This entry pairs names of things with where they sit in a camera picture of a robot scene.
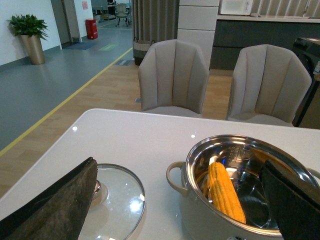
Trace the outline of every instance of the beige chair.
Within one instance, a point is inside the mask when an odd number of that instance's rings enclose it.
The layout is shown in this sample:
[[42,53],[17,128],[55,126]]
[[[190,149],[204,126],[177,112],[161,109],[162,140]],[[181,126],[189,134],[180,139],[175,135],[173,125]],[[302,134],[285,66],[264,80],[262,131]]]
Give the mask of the beige chair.
[[154,43],[138,69],[142,112],[201,118],[209,68],[196,44]]
[[125,24],[128,27],[128,14],[129,11],[127,10],[127,4],[125,3],[119,3],[115,5],[115,17],[119,19],[118,24],[115,26],[119,26],[120,19],[125,19]]
[[257,45],[243,48],[236,62],[227,120],[293,127],[311,77],[290,50]]

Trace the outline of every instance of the yellow floor line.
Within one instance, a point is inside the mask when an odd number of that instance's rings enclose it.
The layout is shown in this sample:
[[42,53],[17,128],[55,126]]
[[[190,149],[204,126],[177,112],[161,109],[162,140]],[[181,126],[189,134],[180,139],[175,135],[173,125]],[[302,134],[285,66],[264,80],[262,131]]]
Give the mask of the yellow floor line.
[[88,86],[93,80],[95,80],[97,77],[99,77],[104,71],[106,71],[108,68],[110,68],[113,64],[115,64],[117,61],[119,61],[124,55],[126,55],[128,52],[132,50],[132,47],[127,50],[124,54],[122,54],[120,57],[118,57],[116,60],[114,60],[110,65],[108,65],[105,69],[100,71],[97,75],[95,75],[93,78],[91,78],[87,83],[85,83],[82,87],[80,87],[77,91],[75,91],[72,95],[70,95],[66,100],[64,100],[62,103],[60,103],[58,106],[56,106],[53,110],[51,110],[47,115],[45,115],[43,118],[41,118],[39,121],[37,121],[33,126],[31,126],[28,130],[26,130],[24,133],[22,133],[19,137],[17,137],[14,141],[12,141],[8,146],[6,146],[4,149],[0,151],[0,157],[5,154],[9,149],[11,149],[14,145],[16,145],[18,142],[20,142],[25,136],[27,136],[29,133],[31,133],[36,127],[38,127],[43,121],[45,121],[48,117],[50,117],[54,112],[56,112],[59,108],[61,108],[63,105],[65,105],[70,99],[72,99],[75,95],[77,95],[81,90],[83,90],[86,86]]

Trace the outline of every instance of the red fire extinguisher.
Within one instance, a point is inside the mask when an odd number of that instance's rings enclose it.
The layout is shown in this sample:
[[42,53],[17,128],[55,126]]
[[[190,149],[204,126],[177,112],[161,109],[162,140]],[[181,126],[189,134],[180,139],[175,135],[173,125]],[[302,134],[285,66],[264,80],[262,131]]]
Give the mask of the red fire extinguisher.
[[96,39],[98,37],[97,22],[95,19],[86,19],[85,28],[88,39]]

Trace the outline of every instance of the potted plant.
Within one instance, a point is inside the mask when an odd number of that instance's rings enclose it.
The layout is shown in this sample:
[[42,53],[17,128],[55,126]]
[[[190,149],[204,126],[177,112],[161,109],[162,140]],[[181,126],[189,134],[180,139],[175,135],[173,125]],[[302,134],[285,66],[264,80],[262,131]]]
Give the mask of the potted plant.
[[9,24],[13,27],[14,35],[21,35],[26,51],[32,64],[45,63],[45,55],[40,39],[45,39],[47,25],[44,20],[37,19],[34,15],[12,16]]

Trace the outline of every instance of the green leaves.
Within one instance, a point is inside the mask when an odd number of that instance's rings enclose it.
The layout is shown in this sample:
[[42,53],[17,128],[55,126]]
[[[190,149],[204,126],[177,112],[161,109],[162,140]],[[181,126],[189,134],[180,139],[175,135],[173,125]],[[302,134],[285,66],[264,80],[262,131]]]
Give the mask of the green leaves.
[[38,38],[44,39],[48,37],[45,33],[47,25],[44,20],[37,19],[34,15],[21,15],[12,16],[11,20],[8,20],[9,24],[13,27],[14,35],[36,35]]

